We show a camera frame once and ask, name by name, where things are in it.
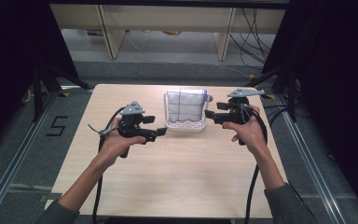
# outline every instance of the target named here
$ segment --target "white desk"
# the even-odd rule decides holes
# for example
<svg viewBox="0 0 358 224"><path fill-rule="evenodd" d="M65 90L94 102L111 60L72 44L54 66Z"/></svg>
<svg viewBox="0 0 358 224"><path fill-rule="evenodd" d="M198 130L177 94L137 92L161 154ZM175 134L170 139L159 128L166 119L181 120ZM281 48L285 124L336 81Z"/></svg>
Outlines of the white desk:
<svg viewBox="0 0 358 224"><path fill-rule="evenodd" d="M99 136L87 124L103 129L120 107L137 101L145 116L156 116L142 128L164 127L163 94L172 89L205 89L216 102L227 102L230 87L188 87L153 85L98 85L79 123L72 145L53 187L64 193L80 176L98 151ZM261 108L259 96L248 97ZM268 127L268 146L283 178L282 163ZM207 120L201 133L167 131L156 142L132 146L127 159L117 159L103 176L98 215L129 217L221 217L244 218L247 193L255 168L252 154L230 141L234 132ZM80 210L92 214L96 188ZM271 217L261 176L257 178L251 217Z"/></svg>

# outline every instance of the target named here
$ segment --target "wooden table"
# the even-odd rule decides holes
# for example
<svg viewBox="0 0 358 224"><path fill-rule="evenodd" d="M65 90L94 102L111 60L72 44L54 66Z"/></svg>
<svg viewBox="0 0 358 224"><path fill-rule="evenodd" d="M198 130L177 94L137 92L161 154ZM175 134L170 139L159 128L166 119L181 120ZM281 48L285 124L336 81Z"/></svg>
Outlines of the wooden table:
<svg viewBox="0 0 358 224"><path fill-rule="evenodd" d="M88 124L102 130L120 107L137 101L145 109L145 116L156 116L154 123L141 127L162 128L163 94L173 89L207 90L214 98L209 104L213 111L218 111L216 102L227 102L227 94L236 90L209 86L98 85L52 192L66 192L95 157L99 136ZM261 108L261 117L268 127L268 147L286 179L260 98L248 98L252 105ZM244 218L255 159L246 147L230 141L233 135L233 131L207 119L206 129L201 133L167 131L156 142L132 146L129 157L117 159L103 176L98 215ZM92 214L95 193L96 188L81 208L82 215ZM255 185L251 217L271 217L261 176Z"/></svg>

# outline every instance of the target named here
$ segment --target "gray cloth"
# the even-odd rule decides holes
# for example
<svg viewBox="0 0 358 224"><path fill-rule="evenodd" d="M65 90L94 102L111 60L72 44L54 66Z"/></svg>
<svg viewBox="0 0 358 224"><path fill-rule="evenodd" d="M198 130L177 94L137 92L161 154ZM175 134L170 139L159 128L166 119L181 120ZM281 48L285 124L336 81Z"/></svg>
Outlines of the gray cloth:
<svg viewBox="0 0 358 224"><path fill-rule="evenodd" d="M79 212L63 207L56 200L46 209L35 224L72 224L78 216Z"/></svg>
<svg viewBox="0 0 358 224"><path fill-rule="evenodd" d="M308 207L297 198L288 184L272 191L265 191L265 194L273 223L318 223Z"/></svg>

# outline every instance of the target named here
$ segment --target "sleeve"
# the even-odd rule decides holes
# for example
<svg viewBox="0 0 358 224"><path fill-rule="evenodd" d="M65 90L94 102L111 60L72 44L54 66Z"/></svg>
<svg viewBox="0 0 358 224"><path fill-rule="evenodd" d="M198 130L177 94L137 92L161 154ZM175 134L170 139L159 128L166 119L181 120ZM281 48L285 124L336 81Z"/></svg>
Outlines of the sleeve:
<svg viewBox="0 0 358 224"><path fill-rule="evenodd" d="M318 223L308 207L297 198L288 184L275 190L265 191L265 194L273 223Z"/></svg>
<svg viewBox="0 0 358 224"><path fill-rule="evenodd" d="M72 224L78 215L78 212L63 207L56 200L46 209L35 224Z"/></svg>

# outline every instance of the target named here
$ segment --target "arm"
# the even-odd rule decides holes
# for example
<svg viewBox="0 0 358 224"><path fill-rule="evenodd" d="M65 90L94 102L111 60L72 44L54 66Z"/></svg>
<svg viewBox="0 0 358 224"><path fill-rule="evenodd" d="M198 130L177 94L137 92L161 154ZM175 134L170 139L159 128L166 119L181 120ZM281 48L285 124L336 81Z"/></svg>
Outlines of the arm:
<svg viewBox="0 0 358 224"><path fill-rule="evenodd" d="M117 124L119 119L115 119L113 124ZM145 139L141 136L133 138L121 137L117 130L107 135L103 147L97 156L91 161L86 170L80 175L74 185L66 191L63 196L54 202L36 223L72 223L80 207L86 201L98 180L113 165L120 155L133 144L141 144Z"/></svg>
<svg viewBox="0 0 358 224"><path fill-rule="evenodd" d="M259 108L252 106L258 113ZM255 117L245 124L233 122L223 123L223 127L237 134L231 139L235 142L241 139L248 150L255 156L265 185L265 194L274 223L317 223L315 217L297 198L293 190L283 181L281 173L273 160L264 140L263 132Z"/></svg>

